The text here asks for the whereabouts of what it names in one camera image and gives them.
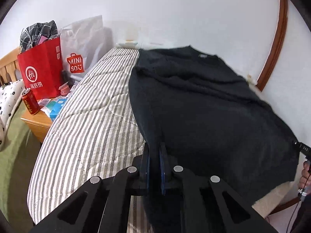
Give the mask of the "person's right hand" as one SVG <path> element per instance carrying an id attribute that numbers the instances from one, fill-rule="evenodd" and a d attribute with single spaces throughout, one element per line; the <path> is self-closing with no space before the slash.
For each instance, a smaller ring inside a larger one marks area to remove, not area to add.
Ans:
<path id="1" fill-rule="evenodd" d="M 310 186 L 310 162 L 305 161 L 303 164 L 303 170 L 301 171 L 301 178 L 299 180 L 298 187 L 299 189 L 306 188 Z"/>

